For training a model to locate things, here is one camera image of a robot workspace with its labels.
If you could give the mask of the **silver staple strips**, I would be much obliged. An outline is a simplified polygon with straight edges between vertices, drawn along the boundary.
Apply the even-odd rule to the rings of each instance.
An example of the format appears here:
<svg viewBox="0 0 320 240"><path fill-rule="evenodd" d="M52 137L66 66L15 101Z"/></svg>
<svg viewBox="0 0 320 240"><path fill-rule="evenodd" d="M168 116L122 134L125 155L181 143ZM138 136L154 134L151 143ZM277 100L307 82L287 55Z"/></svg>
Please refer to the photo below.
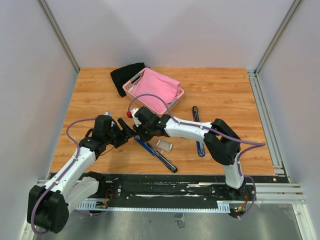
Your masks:
<svg viewBox="0 0 320 240"><path fill-rule="evenodd" d="M169 142L161 140L161 139L158 140L158 142L156 143L156 146L159 149L161 149L163 151L166 151L168 153L170 153L172 151L172 148L173 148L173 144L172 143L169 143Z"/></svg>

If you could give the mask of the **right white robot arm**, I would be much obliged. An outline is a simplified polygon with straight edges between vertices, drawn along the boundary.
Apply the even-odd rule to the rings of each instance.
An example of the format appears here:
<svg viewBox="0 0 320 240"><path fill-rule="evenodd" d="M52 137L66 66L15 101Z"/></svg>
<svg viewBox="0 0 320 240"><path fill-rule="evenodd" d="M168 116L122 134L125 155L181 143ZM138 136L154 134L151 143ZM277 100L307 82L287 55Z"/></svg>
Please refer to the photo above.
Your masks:
<svg viewBox="0 0 320 240"><path fill-rule="evenodd" d="M153 137L179 137L204 144L213 160L221 164L225 175L225 194L238 200L244 193L245 180L239 164L240 138L221 119L195 122L174 117L171 113L158 116L147 107L127 112L134 121L133 129L144 141Z"/></svg>

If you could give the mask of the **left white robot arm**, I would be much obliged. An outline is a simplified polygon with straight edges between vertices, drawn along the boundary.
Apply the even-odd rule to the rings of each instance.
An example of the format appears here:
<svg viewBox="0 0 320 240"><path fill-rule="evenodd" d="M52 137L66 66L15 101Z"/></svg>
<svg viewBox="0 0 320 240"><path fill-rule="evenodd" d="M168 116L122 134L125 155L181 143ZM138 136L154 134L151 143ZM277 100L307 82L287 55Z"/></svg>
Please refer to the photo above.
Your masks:
<svg viewBox="0 0 320 240"><path fill-rule="evenodd" d="M98 115L76 150L62 169L43 186L34 185L28 194L27 217L36 235L59 233L66 225L70 213L88 196L101 198L107 193L107 185L94 177L86 176L76 183L84 171L92 165L108 145L119 148L136 135L122 118L114 120L109 115Z"/></svg>

